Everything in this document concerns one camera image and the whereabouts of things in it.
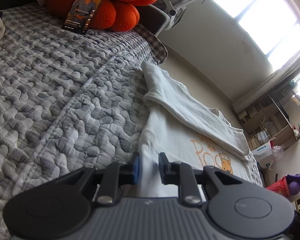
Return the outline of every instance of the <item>metal screw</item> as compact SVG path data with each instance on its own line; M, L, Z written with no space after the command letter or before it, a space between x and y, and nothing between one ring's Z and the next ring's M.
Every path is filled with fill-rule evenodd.
M97 201L100 204L111 204L113 202L113 198L110 196L100 196L97 198Z
M186 196L185 201L189 204L198 204L201 202L201 199L197 196Z

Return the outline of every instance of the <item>red basket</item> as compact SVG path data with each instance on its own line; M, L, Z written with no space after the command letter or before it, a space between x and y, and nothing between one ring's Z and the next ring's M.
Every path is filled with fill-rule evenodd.
M284 176L282 179L278 180L274 184L267 187L268 190L274 191L284 197L289 197L290 192L288 188L288 184L286 181L286 176Z

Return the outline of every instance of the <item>cardboard box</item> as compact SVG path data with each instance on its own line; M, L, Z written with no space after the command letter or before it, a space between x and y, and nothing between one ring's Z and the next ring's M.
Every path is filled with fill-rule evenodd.
M266 169L275 163L275 158L272 153L270 142L261 145L257 149L251 151L256 161L261 168Z

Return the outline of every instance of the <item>bookshelf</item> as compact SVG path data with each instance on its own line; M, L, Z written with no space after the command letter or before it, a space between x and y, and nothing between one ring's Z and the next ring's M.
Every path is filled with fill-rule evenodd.
M279 103L265 94L238 114L243 128L249 133L247 138L250 150L254 150L263 143L258 141L257 134L267 131L268 141L274 140L274 145L283 145L287 141L291 144L297 141L293 127L278 106Z
M275 98L278 105L285 112L289 120L287 122L298 131L296 140L300 139L300 95L298 86L291 81L283 89L275 89L271 91L271 98Z

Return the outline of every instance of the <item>purple ball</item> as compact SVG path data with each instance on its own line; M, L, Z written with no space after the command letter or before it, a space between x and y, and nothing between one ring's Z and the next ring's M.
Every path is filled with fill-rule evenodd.
M291 195L297 195L300 192L300 183L294 180L290 182L288 188Z

